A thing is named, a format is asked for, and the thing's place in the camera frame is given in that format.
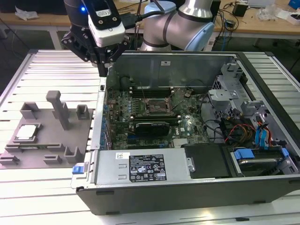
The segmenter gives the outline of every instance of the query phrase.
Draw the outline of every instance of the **blue plastic tab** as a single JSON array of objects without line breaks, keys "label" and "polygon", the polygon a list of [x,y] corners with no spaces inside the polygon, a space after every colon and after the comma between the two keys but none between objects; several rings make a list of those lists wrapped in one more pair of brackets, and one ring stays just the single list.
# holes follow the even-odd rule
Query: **blue plastic tab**
[{"label": "blue plastic tab", "polygon": [[290,155],[286,148],[282,148],[281,151],[285,158]]},{"label": "blue plastic tab", "polygon": [[251,149],[237,149],[234,152],[234,156],[237,160],[244,158],[255,158]]},{"label": "blue plastic tab", "polygon": [[213,31],[215,24],[209,22],[204,25],[201,30],[190,40],[187,46],[184,48],[185,51],[201,51],[208,43]]},{"label": "blue plastic tab", "polygon": [[266,130],[262,130],[262,136],[261,136],[261,141],[260,141],[259,145],[261,147],[263,147],[264,149],[267,149],[267,147],[265,145],[266,136],[267,136],[267,131]]},{"label": "blue plastic tab", "polygon": [[75,165],[73,166],[72,174],[84,174],[84,166]]}]

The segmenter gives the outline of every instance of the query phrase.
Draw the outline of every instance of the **circuit board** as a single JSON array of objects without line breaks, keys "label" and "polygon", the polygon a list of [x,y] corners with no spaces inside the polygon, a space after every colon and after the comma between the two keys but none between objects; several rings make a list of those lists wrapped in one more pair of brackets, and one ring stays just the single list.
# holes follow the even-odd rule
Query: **circuit board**
[{"label": "circuit board", "polygon": [[[109,106],[113,150],[140,148],[178,148],[184,143],[205,143],[208,134],[201,123],[197,105],[200,95],[190,90],[176,89],[170,97],[133,98],[129,92],[110,90]],[[138,137],[135,135],[133,116],[173,116],[178,123],[171,125],[164,136]]]}]

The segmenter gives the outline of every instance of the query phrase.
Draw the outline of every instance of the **slotted metal surface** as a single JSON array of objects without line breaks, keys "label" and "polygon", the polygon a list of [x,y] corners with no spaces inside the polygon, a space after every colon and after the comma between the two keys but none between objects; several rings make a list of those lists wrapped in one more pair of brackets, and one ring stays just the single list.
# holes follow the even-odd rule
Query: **slotted metal surface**
[{"label": "slotted metal surface", "polygon": [[[27,61],[22,65],[18,79],[12,84],[12,91],[5,93],[7,98],[0,107],[0,150],[19,122],[18,111],[23,104],[22,100],[36,100],[40,108],[51,108],[44,97],[53,88],[61,91],[61,97],[66,100],[69,108],[75,108],[77,104],[96,108],[99,77],[97,69],[90,63],[81,62],[70,51],[39,51],[36,56],[29,56]],[[36,67],[44,70],[35,73]],[[51,73],[48,73],[48,68],[52,68]],[[74,68],[85,68],[89,72],[70,73]],[[295,92],[292,86],[287,86],[287,90]],[[86,153],[85,157],[90,157],[90,153]],[[71,176],[71,168],[0,170],[0,224],[286,225],[300,221],[300,191],[267,204],[95,216],[75,194],[75,190],[70,188]],[[236,222],[236,218],[240,217],[249,218],[250,221]]]},{"label": "slotted metal surface", "polygon": [[[247,52],[246,57],[273,92],[274,96],[300,128],[300,85],[275,58],[264,52]],[[254,97],[260,100],[255,87],[248,82]]]},{"label": "slotted metal surface", "polygon": [[0,107],[0,153],[22,117],[19,110],[24,102],[36,102],[41,109],[51,109],[46,94],[49,90],[59,90],[61,101],[70,109],[78,104],[95,109],[97,104],[98,69],[70,51],[40,50],[29,54],[21,67]]}]

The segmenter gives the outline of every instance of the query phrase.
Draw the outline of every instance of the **motherboard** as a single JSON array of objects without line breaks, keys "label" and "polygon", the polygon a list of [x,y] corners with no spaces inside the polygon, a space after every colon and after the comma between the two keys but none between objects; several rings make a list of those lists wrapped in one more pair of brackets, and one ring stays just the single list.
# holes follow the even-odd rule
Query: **motherboard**
[{"label": "motherboard", "polygon": [[192,89],[108,90],[113,150],[180,148],[209,141]]}]

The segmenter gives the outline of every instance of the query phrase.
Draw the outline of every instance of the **power supply label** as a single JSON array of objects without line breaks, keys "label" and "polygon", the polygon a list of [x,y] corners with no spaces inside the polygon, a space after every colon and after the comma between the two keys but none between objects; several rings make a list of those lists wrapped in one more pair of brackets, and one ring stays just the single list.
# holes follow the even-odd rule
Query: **power supply label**
[{"label": "power supply label", "polygon": [[131,182],[167,180],[164,155],[129,156]]}]

